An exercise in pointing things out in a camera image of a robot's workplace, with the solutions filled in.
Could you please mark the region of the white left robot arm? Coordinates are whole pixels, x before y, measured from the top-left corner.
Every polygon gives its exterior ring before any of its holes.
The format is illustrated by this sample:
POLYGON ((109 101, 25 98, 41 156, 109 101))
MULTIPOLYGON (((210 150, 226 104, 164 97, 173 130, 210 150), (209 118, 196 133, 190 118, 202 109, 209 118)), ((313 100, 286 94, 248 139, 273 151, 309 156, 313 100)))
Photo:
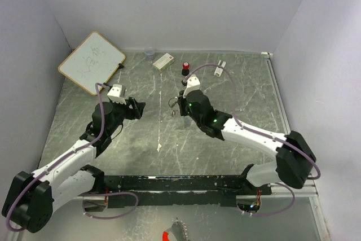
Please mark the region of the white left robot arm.
POLYGON ((98 103, 92 121, 72 147, 32 173, 18 173, 2 208, 8 229, 36 233, 74 197, 101 194, 105 189, 104 172, 90 163, 111 144, 113 133, 124 120, 142 117, 145 106, 133 97, 124 104, 111 100, 98 103))

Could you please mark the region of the large silver keyring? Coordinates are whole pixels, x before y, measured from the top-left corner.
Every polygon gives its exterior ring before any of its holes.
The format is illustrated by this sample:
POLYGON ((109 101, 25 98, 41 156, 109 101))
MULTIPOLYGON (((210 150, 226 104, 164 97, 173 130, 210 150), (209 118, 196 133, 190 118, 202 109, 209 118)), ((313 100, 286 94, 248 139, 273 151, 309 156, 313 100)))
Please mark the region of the large silver keyring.
POLYGON ((177 97, 170 98, 169 101, 168 101, 168 106, 170 108, 175 107, 177 104, 178 104, 178 98, 177 97))

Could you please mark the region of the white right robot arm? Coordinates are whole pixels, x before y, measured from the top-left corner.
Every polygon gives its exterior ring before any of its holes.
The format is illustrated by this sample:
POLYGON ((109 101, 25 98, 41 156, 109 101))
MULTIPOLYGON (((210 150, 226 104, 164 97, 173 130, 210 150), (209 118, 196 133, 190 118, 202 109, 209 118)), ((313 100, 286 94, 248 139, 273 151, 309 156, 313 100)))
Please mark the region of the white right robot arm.
POLYGON ((181 91, 178 105, 182 116, 189 116, 211 138, 245 144, 262 151, 273 160, 262 165, 248 165, 239 181, 240 190, 252 194, 259 187, 282 182, 303 188, 316 157, 300 133, 274 133, 243 124, 231 114, 216 110, 201 90, 181 91))

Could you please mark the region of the bunch of silver keys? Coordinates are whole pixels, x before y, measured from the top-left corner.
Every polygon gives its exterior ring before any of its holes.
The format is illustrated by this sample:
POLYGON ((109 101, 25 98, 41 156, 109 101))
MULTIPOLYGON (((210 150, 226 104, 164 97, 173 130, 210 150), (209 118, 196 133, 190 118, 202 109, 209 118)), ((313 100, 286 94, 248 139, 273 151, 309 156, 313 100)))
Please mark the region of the bunch of silver keys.
POLYGON ((173 103, 171 106, 171 116, 176 117, 179 114, 179 106, 177 103, 173 103))

